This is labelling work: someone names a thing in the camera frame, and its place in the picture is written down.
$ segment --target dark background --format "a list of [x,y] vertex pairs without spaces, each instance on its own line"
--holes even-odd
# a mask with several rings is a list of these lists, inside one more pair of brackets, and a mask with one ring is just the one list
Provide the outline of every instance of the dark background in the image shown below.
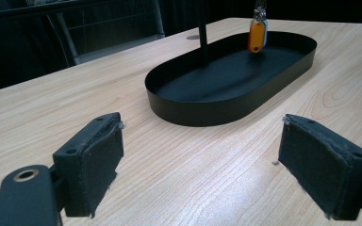
[[[197,0],[159,0],[166,36],[197,26]],[[253,0],[206,1],[207,22],[251,18]],[[0,10],[26,7],[25,0],[0,0]],[[362,23],[362,0],[268,1],[268,19]],[[78,54],[157,33],[152,0],[110,4],[64,13]],[[55,15],[0,22],[0,89],[74,65]]]

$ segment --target table surface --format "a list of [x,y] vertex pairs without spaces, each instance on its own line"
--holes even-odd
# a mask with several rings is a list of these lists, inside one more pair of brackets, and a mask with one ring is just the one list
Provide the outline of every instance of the table surface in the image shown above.
[[[248,19],[207,26],[208,41],[247,32]],[[362,147],[362,24],[269,20],[318,43],[313,67],[245,118],[195,128],[160,119],[144,78],[199,47],[192,29],[0,90],[0,183],[52,166],[52,153],[92,119],[120,112],[124,158],[96,217],[65,225],[362,225],[335,221],[278,158],[282,118],[304,116]]]

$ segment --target screw hole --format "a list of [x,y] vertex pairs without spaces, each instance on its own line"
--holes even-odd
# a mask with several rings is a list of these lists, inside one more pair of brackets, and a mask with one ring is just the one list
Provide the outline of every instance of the screw hole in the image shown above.
[[361,153],[353,153],[354,154],[354,156],[356,156],[356,157],[362,157],[362,154]]
[[22,172],[19,172],[16,176],[14,176],[13,180],[15,182],[24,182],[24,181],[28,181],[33,179],[34,177],[37,176],[37,174],[39,173],[38,170],[36,169],[28,169],[28,170],[24,170]]
[[70,149],[70,150],[66,151],[66,154],[73,154],[73,153],[76,153],[76,152],[77,152],[76,149]]

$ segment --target black pole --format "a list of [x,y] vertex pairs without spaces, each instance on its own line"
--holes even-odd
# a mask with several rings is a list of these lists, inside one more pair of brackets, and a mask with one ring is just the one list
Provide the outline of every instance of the black pole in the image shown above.
[[198,27],[199,27],[199,40],[201,42],[201,51],[203,64],[208,64],[208,51],[207,51],[207,35],[206,35],[206,0],[196,1],[196,13],[198,15]]

